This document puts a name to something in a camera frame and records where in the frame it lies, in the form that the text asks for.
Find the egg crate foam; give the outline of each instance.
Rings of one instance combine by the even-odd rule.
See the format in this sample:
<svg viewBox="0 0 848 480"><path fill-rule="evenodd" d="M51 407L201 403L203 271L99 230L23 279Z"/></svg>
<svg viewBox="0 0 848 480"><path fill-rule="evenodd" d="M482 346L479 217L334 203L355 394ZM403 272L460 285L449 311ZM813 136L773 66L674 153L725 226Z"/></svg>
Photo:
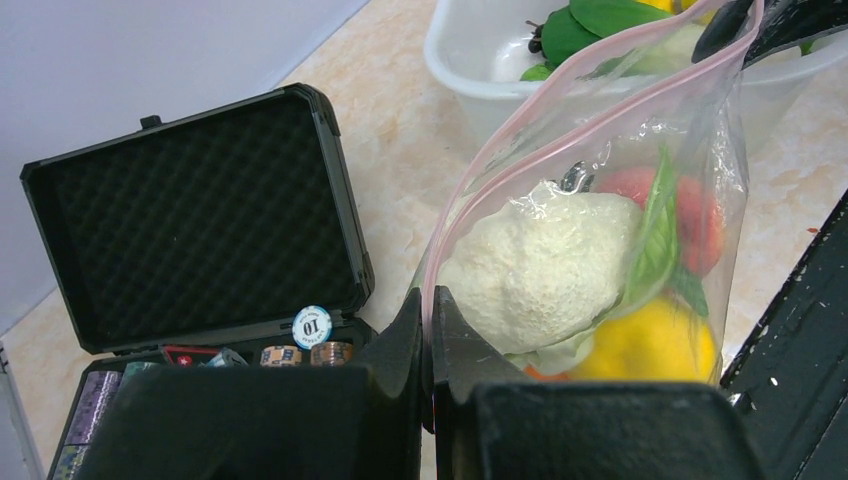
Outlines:
<svg viewBox="0 0 848 480"><path fill-rule="evenodd" d="M315 129L289 95L49 165L91 302L79 336L155 340L356 298Z"/></svg>

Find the case lid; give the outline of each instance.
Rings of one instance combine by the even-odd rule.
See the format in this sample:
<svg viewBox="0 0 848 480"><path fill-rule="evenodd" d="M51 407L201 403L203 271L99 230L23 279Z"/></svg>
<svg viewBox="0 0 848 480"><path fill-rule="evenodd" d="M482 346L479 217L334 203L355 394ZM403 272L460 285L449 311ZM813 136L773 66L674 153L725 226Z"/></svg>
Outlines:
<svg viewBox="0 0 848 480"><path fill-rule="evenodd" d="M373 274L320 92L142 123L21 173L85 350L278 331L307 305L365 303Z"/></svg>

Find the white wall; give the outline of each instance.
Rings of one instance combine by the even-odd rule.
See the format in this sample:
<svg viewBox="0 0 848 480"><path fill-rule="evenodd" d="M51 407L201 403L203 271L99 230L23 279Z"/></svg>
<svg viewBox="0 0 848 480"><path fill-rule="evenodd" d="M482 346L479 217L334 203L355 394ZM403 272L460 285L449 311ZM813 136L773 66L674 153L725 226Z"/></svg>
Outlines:
<svg viewBox="0 0 848 480"><path fill-rule="evenodd" d="M55 286L23 163L273 88L366 2L0 1L0 333Z"/></svg>

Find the beige marble surface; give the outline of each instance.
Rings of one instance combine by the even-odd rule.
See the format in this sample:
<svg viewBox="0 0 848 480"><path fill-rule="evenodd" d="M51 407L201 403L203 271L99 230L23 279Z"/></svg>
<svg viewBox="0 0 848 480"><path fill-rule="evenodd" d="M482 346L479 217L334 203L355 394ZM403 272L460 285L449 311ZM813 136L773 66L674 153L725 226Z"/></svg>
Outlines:
<svg viewBox="0 0 848 480"><path fill-rule="evenodd" d="M439 208L475 153L451 94L427 73L422 45L434 0L371 0L284 83L332 100L342 130L377 289L362 312L393 318ZM744 342L848 187L848 67L819 76L750 159L748 204L725 354ZM74 338L58 292L3 337L38 454L49 467L79 375L94 357ZM422 478L435 478L425 434Z"/></svg>

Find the white poker chip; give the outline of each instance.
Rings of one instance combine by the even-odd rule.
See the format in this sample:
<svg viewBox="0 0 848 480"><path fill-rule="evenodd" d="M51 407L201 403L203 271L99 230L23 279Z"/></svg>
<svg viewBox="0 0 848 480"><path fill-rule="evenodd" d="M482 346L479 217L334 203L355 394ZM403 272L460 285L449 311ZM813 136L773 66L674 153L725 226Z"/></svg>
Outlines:
<svg viewBox="0 0 848 480"><path fill-rule="evenodd" d="M299 311L292 323L292 335L297 345L304 350L324 343L333 331L333 319L321 307L310 305Z"/></svg>

